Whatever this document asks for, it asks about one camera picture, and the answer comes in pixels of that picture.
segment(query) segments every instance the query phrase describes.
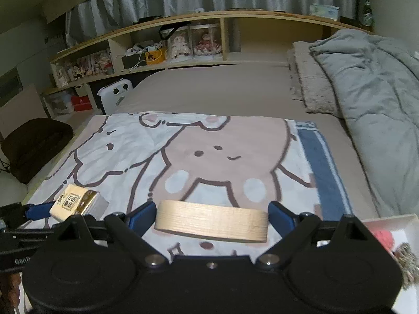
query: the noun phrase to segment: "mattress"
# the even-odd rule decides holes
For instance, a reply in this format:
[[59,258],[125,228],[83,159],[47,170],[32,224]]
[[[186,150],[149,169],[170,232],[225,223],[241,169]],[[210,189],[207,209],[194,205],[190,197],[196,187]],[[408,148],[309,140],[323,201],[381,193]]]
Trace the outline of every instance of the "mattress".
[[[241,64],[170,69],[143,80],[115,112],[152,110],[314,122],[328,143],[354,214],[361,219],[378,217],[357,152],[343,123],[332,115],[306,113],[302,101],[291,99],[290,86],[289,70],[282,66]],[[74,146],[99,128],[102,117],[93,118]]]

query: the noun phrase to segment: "metal bolt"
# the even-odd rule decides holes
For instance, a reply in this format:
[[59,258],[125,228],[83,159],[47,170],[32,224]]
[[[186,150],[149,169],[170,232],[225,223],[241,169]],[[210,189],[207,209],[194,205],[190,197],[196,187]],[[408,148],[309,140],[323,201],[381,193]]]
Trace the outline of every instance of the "metal bolt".
[[146,256],[144,260],[145,260],[145,263],[147,263],[147,265],[151,268],[158,267],[159,265],[163,264],[166,261],[166,259],[162,255],[159,255],[159,254],[148,255]]
[[279,256],[275,254],[263,254],[259,257],[259,261],[264,265],[275,265],[279,263]]
[[207,267],[210,268],[210,269],[215,269],[215,268],[218,267],[218,264],[215,263],[215,262],[208,262]]

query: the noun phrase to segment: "cartoon blanket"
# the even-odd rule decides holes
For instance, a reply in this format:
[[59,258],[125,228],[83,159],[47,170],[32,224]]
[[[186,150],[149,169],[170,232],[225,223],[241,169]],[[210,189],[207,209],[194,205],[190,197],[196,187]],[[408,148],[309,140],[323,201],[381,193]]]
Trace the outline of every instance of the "cartoon blanket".
[[[99,191],[105,215],[165,199],[267,210],[277,200],[295,213],[316,212],[313,173],[293,120],[201,114],[114,114],[64,155],[30,203],[55,200],[68,183]],[[53,218],[29,222],[49,227]],[[174,255],[250,255],[280,240],[271,226],[260,244],[166,234],[143,237],[169,260]]]

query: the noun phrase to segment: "cartoon bear print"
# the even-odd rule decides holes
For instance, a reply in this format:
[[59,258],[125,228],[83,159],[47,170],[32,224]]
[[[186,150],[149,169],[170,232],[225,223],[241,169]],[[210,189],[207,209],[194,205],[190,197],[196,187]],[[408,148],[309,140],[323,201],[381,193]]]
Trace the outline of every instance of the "cartoon bear print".
[[[291,140],[288,124],[278,118],[232,116],[211,131],[187,126],[161,152],[166,167],[151,184],[152,199],[187,200],[199,184],[208,184],[225,187],[234,207],[266,210],[270,201],[281,200],[276,169],[283,169]],[[167,181],[179,172],[184,185],[169,192]]]

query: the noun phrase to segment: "wall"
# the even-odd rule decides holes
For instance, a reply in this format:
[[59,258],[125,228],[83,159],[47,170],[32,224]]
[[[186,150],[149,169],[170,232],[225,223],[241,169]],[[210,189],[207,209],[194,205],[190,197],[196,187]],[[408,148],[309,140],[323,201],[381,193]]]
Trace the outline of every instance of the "wall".
[[371,0],[374,31],[419,51],[419,0]]
[[48,58],[65,48],[54,26],[41,18],[26,21],[0,34],[0,75],[18,68],[24,87],[33,83],[38,93],[51,85]]

